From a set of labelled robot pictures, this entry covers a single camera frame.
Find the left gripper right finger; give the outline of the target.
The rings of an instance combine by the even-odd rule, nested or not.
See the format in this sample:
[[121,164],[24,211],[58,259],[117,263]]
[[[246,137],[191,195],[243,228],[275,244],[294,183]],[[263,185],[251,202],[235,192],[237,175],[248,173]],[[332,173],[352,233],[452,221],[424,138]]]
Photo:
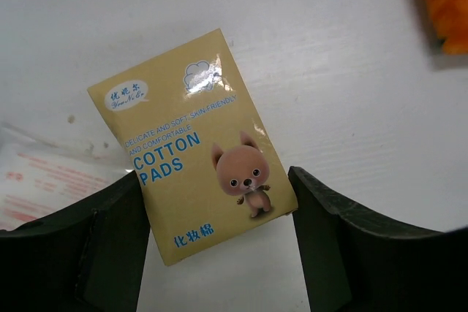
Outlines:
[[378,213],[301,167],[288,178],[312,311],[465,311],[467,229],[437,232]]

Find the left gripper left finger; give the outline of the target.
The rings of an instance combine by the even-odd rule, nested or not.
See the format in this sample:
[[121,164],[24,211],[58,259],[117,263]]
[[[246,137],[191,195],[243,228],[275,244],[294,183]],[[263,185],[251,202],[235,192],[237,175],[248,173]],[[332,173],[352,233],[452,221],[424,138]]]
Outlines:
[[149,238],[134,172],[1,231],[2,311],[135,311]]

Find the clear bag red label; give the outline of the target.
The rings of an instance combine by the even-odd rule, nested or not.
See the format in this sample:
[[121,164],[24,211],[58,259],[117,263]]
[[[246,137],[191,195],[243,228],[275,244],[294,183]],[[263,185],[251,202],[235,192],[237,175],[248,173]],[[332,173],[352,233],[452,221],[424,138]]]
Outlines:
[[1,229],[12,231],[106,188],[131,170],[1,125]]

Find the yellow cotton pads box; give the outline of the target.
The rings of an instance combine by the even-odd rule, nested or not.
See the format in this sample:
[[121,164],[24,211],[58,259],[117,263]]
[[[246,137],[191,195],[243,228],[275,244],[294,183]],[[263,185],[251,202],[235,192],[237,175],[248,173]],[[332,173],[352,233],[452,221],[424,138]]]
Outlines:
[[88,94],[132,163],[165,265],[298,208],[220,29]]

